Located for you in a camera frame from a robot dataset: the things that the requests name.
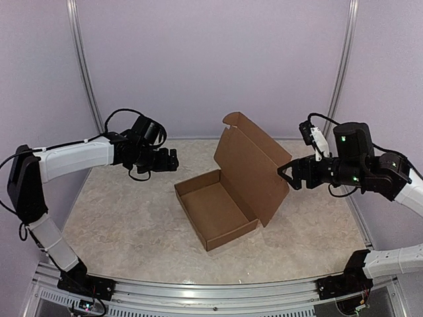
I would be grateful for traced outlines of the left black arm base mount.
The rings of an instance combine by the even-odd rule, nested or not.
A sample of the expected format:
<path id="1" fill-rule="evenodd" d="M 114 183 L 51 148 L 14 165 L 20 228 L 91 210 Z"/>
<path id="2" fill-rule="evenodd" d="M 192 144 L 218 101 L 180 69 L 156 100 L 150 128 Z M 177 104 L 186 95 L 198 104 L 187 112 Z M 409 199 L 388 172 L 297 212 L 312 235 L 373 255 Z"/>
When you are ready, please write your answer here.
<path id="1" fill-rule="evenodd" d="M 80 283 L 72 281 L 68 277 L 60 277 L 58 281 L 58 289 L 106 301 L 111 301 L 115 286 L 116 281 L 113 279 L 92 275 L 86 276 Z"/>

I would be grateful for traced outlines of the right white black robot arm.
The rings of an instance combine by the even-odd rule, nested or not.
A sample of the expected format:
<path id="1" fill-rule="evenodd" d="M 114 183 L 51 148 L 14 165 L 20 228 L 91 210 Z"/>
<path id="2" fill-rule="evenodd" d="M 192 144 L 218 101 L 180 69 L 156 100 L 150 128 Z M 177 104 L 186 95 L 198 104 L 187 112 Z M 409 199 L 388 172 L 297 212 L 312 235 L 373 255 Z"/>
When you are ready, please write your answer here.
<path id="1" fill-rule="evenodd" d="M 376 145 L 366 123 L 347 122 L 334 127 L 335 157 L 317 127 L 303 122 L 299 128 L 315 154 L 292 160 L 277 169 L 278 175 L 293 189 L 314 189 L 322 184 L 351 186 L 362 193 L 380 194 L 422 214 L 422 175 L 399 152 L 385 149 L 382 155 L 375 155 Z M 338 288 L 352 293 L 364 280 L 420 270 L 421 244 L 385 251 L 360 250 L 351 255 L 338 278 Z"/>

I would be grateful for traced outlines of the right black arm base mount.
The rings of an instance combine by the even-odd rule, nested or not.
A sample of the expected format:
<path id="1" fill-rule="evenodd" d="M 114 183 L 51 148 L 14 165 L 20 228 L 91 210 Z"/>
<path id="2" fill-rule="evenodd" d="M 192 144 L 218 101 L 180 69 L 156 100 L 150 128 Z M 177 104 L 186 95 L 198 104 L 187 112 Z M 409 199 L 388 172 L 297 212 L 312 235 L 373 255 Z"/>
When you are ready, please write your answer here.
<path id="1" fill-rule="evenodd" d="M 319 298 L 326 300 L 370 290 L 373 280 L 359 273 L 343 273 L 320 278 L 315 284 Z"/>

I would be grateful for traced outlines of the brown cardboard box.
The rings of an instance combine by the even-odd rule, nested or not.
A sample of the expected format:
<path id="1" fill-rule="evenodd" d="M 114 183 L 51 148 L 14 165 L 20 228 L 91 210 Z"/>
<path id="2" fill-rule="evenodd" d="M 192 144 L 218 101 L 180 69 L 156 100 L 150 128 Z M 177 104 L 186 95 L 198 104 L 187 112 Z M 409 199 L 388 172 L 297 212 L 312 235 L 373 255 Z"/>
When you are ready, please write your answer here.
<path id="1" fill-rule="evenodd" d="M 176 197 L 206 251 L 266 227 L 289 193 L 277 169 L 292 156 L 240 112 L 227 114 L 212 170 L 175 184 Z"/>

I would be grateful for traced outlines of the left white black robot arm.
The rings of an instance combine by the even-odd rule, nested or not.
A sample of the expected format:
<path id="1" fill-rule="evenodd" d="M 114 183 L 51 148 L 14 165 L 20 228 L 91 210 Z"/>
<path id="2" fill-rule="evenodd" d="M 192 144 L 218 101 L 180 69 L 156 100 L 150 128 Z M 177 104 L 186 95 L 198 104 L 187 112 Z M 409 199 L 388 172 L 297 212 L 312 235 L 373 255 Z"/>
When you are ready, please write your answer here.
<path id="1" fill-rule="evenodd" d="M 177 151 L 166 148 L 166 140 L 165 128 L 140 114 L 133 126 L 121 133 L 105 128 L 100 135 L 80 141 L 37 148 L 21 145 L 5 159 L 11 164 L 7 193 L 12 212 L 59 269 L 61 280 L 76 292 L 88 293 L 93 280 L 50 217 L 46 185 L 101 166 L 121 166 L 136 182 L 148 181 L 153 173 L 174 172 L 179 166 Z"/>

